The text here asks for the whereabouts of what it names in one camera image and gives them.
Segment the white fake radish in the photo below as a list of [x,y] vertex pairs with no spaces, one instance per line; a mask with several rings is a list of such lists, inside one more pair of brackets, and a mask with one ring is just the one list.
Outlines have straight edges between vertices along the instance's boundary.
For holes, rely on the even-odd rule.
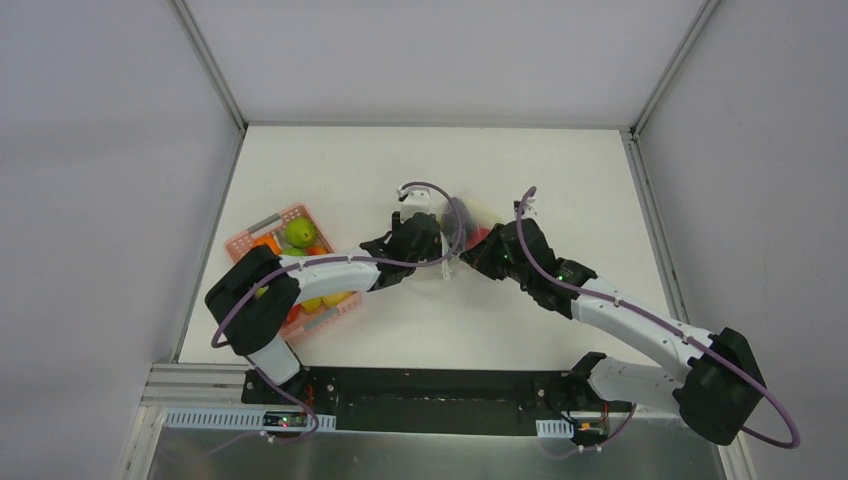
[[486,202],[473,195],[465,195],[461,198],[468,211],[468,223],[474,230],[489,229],[495,224],[502,224],[503,218]]

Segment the clear zip top bag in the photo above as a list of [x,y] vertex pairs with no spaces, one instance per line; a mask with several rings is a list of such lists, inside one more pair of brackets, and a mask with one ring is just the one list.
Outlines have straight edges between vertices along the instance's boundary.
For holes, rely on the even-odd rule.
[[449,281],[459,255],[480,243],[503,217],[473,195],[454,196],[433,212],[440,225],[442,254],[448,255],[440,264],[442,279]]

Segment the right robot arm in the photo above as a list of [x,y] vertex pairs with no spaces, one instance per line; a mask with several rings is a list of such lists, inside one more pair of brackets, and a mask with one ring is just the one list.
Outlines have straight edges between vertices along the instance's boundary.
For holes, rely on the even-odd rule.
[[594,270],[556,256],[532,219],[495,224],[460,258],[490,279],[516,281],[543,309],[604,331],[654,361],[646,366],[585,355],[567,384],[569,400],[580,409],[604,400],[649,405],[727,446],[763,397],[756,387],[764,379],[744,335],[643,316],[642,307]]

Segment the green fake lime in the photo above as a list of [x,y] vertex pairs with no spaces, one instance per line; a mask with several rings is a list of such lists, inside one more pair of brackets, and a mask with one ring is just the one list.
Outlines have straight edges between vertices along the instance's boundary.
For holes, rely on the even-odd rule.
[[286,243],[294,248],[310,248],[318,241],[314,223],[303,216],[290,220],[283,229],[283,235]]

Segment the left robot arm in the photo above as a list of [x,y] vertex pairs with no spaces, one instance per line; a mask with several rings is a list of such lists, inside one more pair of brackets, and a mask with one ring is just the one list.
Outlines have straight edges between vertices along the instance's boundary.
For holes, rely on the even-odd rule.
[[285,256],[254,247],[205,296],[217,323],[211,345],[246,358],[264,373],[271,396],[293,404],[304,394],[305,378],[280,330],[295,305],[389,288],[441,258],[440,225],[426,213],[396,219],[386,235],[342,253]]

